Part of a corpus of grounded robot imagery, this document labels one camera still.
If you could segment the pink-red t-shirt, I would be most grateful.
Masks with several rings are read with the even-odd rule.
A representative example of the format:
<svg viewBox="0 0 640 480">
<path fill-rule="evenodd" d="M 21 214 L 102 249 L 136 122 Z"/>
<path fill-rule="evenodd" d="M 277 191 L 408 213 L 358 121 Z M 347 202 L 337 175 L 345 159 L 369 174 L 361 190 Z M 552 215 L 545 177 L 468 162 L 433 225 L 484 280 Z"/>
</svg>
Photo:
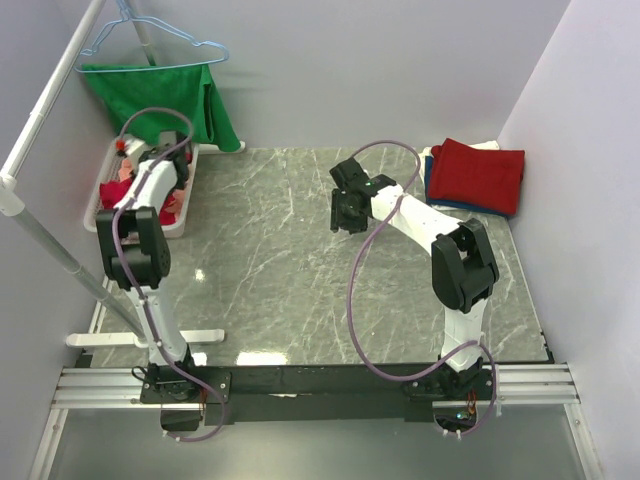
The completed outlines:
<svg viewBox="0 0 640 480">
<path fill-rule="evenodd" d="M 99 198 L 103 209 L 112 209 L 123 199 L 134 179 L 134 167 L 128 158 L 123 158 L 117 173 L 117 179 L 99 185 Z M 174 225 L 181 214 L 186 198 L 186 190 L 175 190 L 165 200 L 159 213 L 162 226 Z"/>
</svg>

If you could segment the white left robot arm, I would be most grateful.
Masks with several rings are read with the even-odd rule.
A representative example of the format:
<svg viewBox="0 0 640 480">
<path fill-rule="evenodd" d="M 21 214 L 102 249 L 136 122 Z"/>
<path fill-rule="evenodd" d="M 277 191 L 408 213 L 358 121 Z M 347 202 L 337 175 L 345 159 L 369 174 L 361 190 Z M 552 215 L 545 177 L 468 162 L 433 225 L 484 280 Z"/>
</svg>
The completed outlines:
<svg viewBox="0 0 640 480">
<path fill-rule="evenodd" d="M 165 131 L 159 144 L 144 151 L 131 185 L 115 205 L 105 205 L 95 217 L 105 274 L 134 305 L 149 362 L 174 364 L 164 389 L 176 401 L 193 399 L 200 388 L 191 351 L 169 305 L 166 278 L 171 253 L 159 213 L 171 194 L 189 179 L 191 142 L 177 131 Z"/>
</svg>

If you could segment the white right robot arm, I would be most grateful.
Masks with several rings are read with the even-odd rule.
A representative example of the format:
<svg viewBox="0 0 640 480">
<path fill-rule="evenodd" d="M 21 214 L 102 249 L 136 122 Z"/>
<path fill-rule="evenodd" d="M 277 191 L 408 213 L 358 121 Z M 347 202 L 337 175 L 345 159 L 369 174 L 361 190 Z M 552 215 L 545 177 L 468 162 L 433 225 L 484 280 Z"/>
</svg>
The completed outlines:
<svg viewBox="0 0 640 480">
<path fill-rule="evenodd" d="M 482 340 L 482 321 L 489 297 L 499 280 L 499 269 L 484 225 L 461 222 L 406 192 L 386 175 L 370 177 L 350 157 L 330 170 L 332 191 L 330 229 L 336 233 L 365 232 L 370 219 L 380 224 L 367 237 L 351 268 L 347 283 L 346 317 L 352 343 L 375 375 L 389 381 L 417 381 L 442 366 L 439 387 L 444 395 L 460 399 L 474 386 L 471 369 L 491 354 Z M 382 230 L 391 226 L 422 247 L 431 258 L 431 286 L 444 307 L 445 334 L 440 359 L 411 375 L 392 375 L 375 366 L 362 349 L 353 320 L 353 293 L 365 251 Z"/>
</svg>

